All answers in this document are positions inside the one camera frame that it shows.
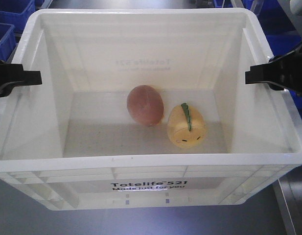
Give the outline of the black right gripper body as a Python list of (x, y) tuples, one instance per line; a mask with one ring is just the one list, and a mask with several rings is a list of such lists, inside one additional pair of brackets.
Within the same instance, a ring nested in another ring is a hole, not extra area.
[(287, 53), (287, 56), (289, 88), (302, 96), (302, 40)]

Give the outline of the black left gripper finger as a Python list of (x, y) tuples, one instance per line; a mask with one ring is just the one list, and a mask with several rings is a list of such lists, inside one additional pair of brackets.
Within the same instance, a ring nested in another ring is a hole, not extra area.
[(22, 64), (7, 64), (0, 60), (0, 98), (9, 96), (15, 87), (41, 85), (40, 71), (28, 71)]

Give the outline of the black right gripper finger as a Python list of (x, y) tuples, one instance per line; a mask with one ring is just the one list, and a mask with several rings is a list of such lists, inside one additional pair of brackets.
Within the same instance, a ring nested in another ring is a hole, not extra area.
[(266, 64), (251, 66), (245, 72), (245, 84), (266, 83), (272, 90), (291, 89), (291, 58), (275, 56)]

